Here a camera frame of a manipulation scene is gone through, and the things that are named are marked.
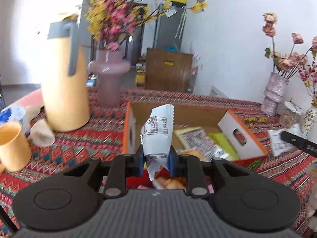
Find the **white snack packet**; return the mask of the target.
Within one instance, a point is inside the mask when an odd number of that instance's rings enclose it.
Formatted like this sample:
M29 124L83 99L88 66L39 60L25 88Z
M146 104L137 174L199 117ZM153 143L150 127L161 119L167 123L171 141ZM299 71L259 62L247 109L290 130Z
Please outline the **white snack packet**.
M271 142L272 155L274 157L280 156L285 152L289 152L295 149L294 145L291 145L281 139L282 131L289 132L291 134L302 136L300 125L298 123L293 124L290 128L283 128L279 130L268 130L268 135Z
M141 128L140 140L151 181L155 179L155 173L159 172L161 167L168 167L173 129L174 106L171 104L153 108L150 117Z

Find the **floral white vase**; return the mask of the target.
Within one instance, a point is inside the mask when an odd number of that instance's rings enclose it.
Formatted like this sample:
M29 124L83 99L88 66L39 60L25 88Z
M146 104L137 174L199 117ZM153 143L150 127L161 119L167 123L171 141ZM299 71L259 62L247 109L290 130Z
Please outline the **floral white vase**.
M314 105L312 105L306 111L306 113L305 113L305 115L300 123L300 129L301 129L303 138L308 137L315 122L316 122L316 107Z

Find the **patterned red tablecloth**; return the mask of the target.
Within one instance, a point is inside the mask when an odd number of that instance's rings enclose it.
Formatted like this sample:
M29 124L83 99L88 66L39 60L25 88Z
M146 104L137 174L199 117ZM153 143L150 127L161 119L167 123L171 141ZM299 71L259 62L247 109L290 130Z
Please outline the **patterned red tablecloth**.
M279 127L278 117L265 115L257 102L130 89L120 92L121 102L118 106L103 108L98 105L96 88L89 88L88 94L91 119L83 128L56 133L55 143L50 147L31 145L32 158L23 170L1 174L1 207L11 220L15 220L12 200L21 189L91 157L109 161L120 154L123 151L125 114L129 102L231 108L268 151L271 150L268 130ZM293 229L302 237L313 235L308 226L306 209L314 180L307 175L306 169L315 162L313 156L293 150L279 157L268 156L258 168L259 174L290 187L300 198L301 211Z

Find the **red orange cardboard box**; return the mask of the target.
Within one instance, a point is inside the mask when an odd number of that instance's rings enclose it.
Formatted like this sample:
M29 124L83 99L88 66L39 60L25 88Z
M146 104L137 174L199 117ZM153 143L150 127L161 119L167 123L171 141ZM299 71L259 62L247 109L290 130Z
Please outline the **red orange cardboard box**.
M129 102L127 105L123 154L134 154L141 145L141 128L150 117L153 108L160 104ZM250 130L233 109L195 107L174 105L174 129L171 145L181 154L193 154L202 161L208 162L212 156L232 161L230 154L225 152L209 136L209 133L221 132L238 153L239 160L235 164L257 170L268 149ZM129 177L127 187L153 187L149 179L146 165L141 177Z

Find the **clear jar of nuts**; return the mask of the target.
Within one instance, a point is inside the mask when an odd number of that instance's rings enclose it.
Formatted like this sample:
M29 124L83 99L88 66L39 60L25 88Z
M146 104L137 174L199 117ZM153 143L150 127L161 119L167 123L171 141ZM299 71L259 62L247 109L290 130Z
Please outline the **clear jar of nuts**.
M299 123L302 108L297 106L291 99L284 102L284 110L279 118L282 128L290 128L293 124Z

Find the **green snack packet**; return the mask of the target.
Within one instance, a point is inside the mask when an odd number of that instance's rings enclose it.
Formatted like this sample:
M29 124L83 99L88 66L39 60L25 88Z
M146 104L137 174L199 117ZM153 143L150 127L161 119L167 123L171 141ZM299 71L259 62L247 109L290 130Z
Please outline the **green snack packet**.
M232 161L239 160L238 153L231 145L231 143L227 140L223 133L209 133L208 136L217 144L219 145L225 152L230 154L232 157Z

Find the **textured pink vase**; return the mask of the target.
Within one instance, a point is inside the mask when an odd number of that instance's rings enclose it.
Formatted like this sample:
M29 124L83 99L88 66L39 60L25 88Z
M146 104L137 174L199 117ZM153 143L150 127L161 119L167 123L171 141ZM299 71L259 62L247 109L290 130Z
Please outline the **textured pink vase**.
M277 114L278 105L283 101L286 94L288 80L281 75L271 72L268 83L264 90L264 101L261 110L274 117Z

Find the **crumpled tissue paper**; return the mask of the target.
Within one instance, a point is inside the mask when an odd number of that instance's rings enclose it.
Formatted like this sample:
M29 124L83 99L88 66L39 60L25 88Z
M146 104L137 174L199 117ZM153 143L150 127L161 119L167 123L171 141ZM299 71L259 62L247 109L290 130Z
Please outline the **crumpled tissue paper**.
M25 108L26 117L29 123L40 113L41 107L27 106ZM45 119L40 119L30 128L29 139L41 148L50 147L55 142L55 135Z

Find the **yellow thermos jug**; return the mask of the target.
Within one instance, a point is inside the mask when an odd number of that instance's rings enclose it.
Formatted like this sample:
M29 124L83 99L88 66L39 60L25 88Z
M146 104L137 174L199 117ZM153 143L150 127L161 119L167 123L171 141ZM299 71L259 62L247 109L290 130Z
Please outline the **yellow thermos jug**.
M70 19L51 23L44 52L41 92L53 130L71 132L90 119L87 64L78 24Z

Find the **wooden chair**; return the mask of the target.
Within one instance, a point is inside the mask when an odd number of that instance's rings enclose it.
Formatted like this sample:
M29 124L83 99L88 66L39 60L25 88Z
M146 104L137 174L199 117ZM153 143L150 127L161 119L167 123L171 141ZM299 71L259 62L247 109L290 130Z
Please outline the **wooden chair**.
M187 92L192 54L148 48L146 54L146 90Z

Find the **yellow cup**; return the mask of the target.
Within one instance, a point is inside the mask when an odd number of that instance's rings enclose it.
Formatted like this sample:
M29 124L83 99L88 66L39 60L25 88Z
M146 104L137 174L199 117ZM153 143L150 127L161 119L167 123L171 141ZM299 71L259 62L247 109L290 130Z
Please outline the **yellow cup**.
M32 151L20 123L1 125L1 163L8 171L23 169L31 160Z

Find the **blue white tissue pack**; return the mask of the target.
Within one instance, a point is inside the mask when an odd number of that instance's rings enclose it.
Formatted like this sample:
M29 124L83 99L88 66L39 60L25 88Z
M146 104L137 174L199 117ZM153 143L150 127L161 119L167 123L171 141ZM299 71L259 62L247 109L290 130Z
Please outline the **blue white tissue pack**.
M21 105L12 105L1 110L0 124L3 125L9 121L16 121L20 123L21 128L26 136L30 134L30 121L27 118L26 111Z

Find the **grey refrigerator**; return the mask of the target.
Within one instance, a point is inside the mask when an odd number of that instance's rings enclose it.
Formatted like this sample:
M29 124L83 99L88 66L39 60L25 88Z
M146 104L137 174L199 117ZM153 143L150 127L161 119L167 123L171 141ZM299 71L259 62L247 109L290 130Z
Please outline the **grey refrigerator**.
M171 2L171 8L155 22L153 47L179 52L182 44L182 15L185 4Z

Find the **pink yellow flower branches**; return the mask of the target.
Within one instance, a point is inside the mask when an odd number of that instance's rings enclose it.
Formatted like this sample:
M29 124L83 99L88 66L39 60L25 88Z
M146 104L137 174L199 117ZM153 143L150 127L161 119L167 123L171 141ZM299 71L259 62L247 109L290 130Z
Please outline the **pink yellow flower branches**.
M137 0L86 1L89 7L85 18L94 43L100 49L114 52L139 26L154 22L163 15L173 15L176 11L175 3L180 0L155 0L160 1L161 5L153 10Z

